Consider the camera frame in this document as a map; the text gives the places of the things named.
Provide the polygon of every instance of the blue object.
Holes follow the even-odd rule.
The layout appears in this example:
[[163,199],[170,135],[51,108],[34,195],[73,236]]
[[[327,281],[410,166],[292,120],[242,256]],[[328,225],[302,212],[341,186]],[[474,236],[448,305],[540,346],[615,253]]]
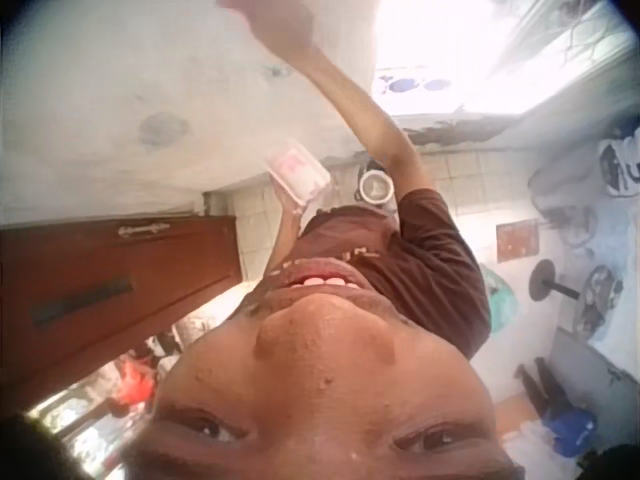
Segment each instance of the blue object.
[[597,429],[596,416],[588,410],[576,407],[556,415],[555,418],[547,413],[542,424],[556,436],[553,450],[566,458],[577,457],[589,450]]
[[419,85],[413,78],[399,78],[389,85],[389,90],[395,93],[408,92]]
[[451,81],[444,78],[436,78],[424,84],[425,90],[429,90],[430,92],[439,92],[449,87],[451,87]]

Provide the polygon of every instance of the green object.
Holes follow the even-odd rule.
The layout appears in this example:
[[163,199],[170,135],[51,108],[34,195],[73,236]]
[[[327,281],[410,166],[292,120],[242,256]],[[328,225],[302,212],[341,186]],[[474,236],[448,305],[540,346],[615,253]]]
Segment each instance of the green object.
[[480,265],[491,311],[491,334],[507,326],[518,313],[518,299],[509,284],[496,272]]

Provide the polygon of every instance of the eyebrow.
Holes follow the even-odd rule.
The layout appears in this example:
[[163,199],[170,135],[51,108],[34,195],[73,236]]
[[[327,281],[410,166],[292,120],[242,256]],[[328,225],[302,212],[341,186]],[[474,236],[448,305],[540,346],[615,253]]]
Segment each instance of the eyebrow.
[[398,480],[525,480],[524,467],[516,464],[477,473],[402,476]]
[[136,441],[123,453],[127,479],[224,479],[228,471],[219,464],[192,463],[173,452],[156,450]]

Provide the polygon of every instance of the red object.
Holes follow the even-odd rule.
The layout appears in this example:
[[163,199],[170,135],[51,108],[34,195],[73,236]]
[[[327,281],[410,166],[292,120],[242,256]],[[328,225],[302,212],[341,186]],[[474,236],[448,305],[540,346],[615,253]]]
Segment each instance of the red object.
[[155,388],[155,380],[151,372],[144,371],[143,368],[131,360],[124,361],[122,383],[114,395],[118,403],[133,406],[151,398]]

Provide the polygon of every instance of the wooden door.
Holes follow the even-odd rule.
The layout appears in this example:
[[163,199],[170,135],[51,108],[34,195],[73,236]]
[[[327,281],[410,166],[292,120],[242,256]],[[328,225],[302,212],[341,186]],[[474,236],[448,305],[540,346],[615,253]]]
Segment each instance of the wooden door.
[[6,230],[2,410],[26,408],[241,281],[234,219]]

